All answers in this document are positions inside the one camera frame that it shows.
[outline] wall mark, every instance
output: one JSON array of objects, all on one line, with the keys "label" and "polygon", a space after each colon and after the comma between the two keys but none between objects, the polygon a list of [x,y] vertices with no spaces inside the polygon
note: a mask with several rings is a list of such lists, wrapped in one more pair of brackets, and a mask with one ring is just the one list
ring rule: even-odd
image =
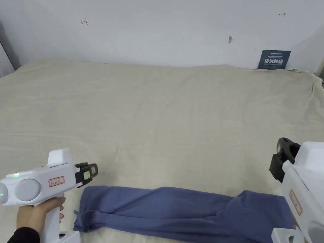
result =
[{"label": "wall mark", "polygon": [[85,21],[81,20],[81,24],[83,24],[84,22],[88,25],[87,19]]}]

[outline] poster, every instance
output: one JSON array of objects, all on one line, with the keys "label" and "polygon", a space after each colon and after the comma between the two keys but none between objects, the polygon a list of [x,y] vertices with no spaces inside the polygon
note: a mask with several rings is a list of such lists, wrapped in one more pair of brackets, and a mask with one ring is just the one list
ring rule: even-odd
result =
[{"label": "poster", "polygon": [[263,50],[258,69],[285,69],[291,51]]}]

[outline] folded fabric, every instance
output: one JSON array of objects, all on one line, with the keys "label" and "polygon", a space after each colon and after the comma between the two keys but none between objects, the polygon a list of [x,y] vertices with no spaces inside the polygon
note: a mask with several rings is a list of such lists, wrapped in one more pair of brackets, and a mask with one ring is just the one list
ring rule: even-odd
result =
[{"label": "folded fabric", "polygon": [[101,227],[188,242],[272,243],[275,227],[292,228],[284,197],[243,191],[237,197],[173,187],[87,187],[74,230]]}]

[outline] red label sticker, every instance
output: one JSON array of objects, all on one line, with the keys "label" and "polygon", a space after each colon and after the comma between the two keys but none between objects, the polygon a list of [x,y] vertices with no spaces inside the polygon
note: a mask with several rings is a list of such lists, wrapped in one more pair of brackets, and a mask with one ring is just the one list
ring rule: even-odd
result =
[{"label": "red label sticker", "polygon": [[290,192],[289,192],[289,196],[290,196],[290,199],[291,201],[293,202],[294,206],[295,206],[295,209],[298,213],[298,215],[300,216],[303,212],[303,208],[301,207],[300,203],[298,202],[298,199],[294,193],[294,191],[291,189]]},{"label": "red label sticker", "polygon": [[64,183],[64,176],[56,177],[48,181],[50,187],[58,186]]}]

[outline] bed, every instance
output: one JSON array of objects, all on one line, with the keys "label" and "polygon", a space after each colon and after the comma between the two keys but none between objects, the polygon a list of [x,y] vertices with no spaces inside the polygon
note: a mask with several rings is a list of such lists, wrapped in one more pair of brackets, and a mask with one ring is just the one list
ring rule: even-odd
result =
[{"label": "bed", "polygon": [[[280,194],[269,172],[280,137],[324,140],[321,79],[301,70],[42,60],[0,79],[0,177],[70,148],[97,163],[91,185]],[[83,188],[66,193],[73,228]],[[17,207],[0,207],[1,234]],[[82,242],[172,242],[102,228]]]}]

